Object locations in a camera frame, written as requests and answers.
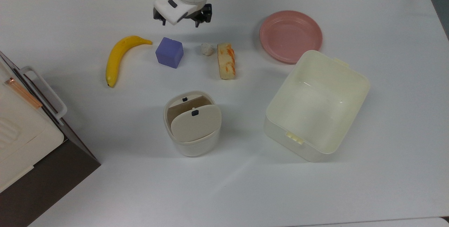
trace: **container lid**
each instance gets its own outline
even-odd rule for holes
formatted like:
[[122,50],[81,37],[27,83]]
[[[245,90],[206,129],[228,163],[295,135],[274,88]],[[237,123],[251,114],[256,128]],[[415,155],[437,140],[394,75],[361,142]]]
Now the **container lid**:
[[221,111],[216,105],[205,105],[186,111],[173,119],[172,134],[180,142],[191,142],[221,127]]

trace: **toy banana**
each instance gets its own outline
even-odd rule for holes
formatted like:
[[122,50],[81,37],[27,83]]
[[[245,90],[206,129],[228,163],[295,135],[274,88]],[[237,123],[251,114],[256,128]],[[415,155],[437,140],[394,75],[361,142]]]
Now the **toy banana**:
[[112,48],[109,55],[108,64],[106,65],[106,82],[108,83],[108,86],[112,88],[114,87],[115,82],[117,82],[120,62],[125,53],[131,48],[143,44],[152,45],[153,42],[139,36],[127,36],[114,45],[114,48]]

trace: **white plastic container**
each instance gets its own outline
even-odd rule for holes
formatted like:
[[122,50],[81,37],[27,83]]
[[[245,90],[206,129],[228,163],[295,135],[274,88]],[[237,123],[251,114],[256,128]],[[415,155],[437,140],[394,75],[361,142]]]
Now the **white plastic container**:
[[208,94],[192,91],[167,103],[164,124],[176,148],[183,155],[195,157],[209,152],[217,144],[221,111]]
[[34,106],[38,101],[20,94],[25,91],[0,58],[0,192],[64,141],[42,108]]
[[307,51],[268,105],[267,136],[311,162],[337,150],[369,91],[348,64]]

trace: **container handle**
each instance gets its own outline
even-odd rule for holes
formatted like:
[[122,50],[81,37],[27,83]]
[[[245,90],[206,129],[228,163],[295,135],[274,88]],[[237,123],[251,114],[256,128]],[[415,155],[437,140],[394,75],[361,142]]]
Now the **container handle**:
[[67,106],[66,104],[64,104],[62,102],[62,100],[59,98],[59,96],[55,93],[55,91],[50,87],[50,85],[42,78],[42,76],[36,72],[36,70],[34,70],[33,67],[30,66],[26,66],[26,67],[22,67],[19,70],[19,73],[21,73],[22,75],[25,75],[28,72],[33,72],[38,78],[39,80],[42,81],[42,83],[45,85],[46,88],[48,88],[48,91],[50,91],[50,93],[55,97],[55,99],[59,102],[59,104],[61,104],[61,111],[59,111],[58,113],[54,113],[52,109],[48,109],[52,115],[56,118],[56,119],[61,119],[61,117],[63,117],[66,113],[67,113]]
[[295,140],[300,145],[304,144],[304,139],[300,138],[299,136],[296,136],[295,134],[291,133],[290,131],[287,131],[286,136],[288,136],[289,138]]

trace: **small container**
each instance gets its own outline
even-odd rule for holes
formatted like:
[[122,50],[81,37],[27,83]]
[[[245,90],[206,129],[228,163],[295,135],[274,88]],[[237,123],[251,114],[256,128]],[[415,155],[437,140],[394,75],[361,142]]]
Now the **small container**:
[[188,157],[212,150],[218,142],[221,111],[202,91],[171,99],[164,108],[164,124],[176,148]]
[[337,150],[369,91],[348,64],[317,52],[303,54],[268,105],[267,136],[311,162]]

